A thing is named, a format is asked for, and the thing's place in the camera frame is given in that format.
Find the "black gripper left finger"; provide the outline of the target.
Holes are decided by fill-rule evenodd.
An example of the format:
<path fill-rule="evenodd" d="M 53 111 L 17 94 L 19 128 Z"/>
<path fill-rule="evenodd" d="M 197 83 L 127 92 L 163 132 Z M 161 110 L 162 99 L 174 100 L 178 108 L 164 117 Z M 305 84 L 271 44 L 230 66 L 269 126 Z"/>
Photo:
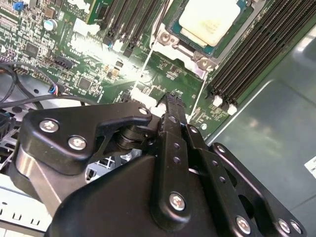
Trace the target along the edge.
<path fill-rule="evenodd" d="M 161 229 L 178 229 L 176 100 L 164 95 L 161 117 L 138 102 L 46 109 L 24 116 L 9 175 L 38 198 L 52 219 L 73 192 L 145 156 L 155 159 L 150 212 Z"/>

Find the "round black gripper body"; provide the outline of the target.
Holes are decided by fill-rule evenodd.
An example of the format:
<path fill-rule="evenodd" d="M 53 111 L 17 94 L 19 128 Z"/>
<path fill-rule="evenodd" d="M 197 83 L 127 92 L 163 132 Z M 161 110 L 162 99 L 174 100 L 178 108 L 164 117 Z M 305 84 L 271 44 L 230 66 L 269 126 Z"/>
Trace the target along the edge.
<path fill-rule="evenodd" d="M 193 209 L 181 230 L 161 229 L 150 212 L 153 156 L 136 158 L 69 195 L 46 232 L 49 237 L 227 237 L 211 213 L 198 175 L 191 173 Z"/>

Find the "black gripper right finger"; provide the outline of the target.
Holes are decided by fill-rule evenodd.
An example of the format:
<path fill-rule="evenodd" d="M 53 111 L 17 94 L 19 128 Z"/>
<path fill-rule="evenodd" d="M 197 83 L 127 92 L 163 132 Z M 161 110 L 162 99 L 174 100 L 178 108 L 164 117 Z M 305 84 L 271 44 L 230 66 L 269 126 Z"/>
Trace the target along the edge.
<path fill-rule="evenodd" d="M 179 237 L 304 237 L 300 221 L 223 145 L 206 145 L 176 100 Z"/>

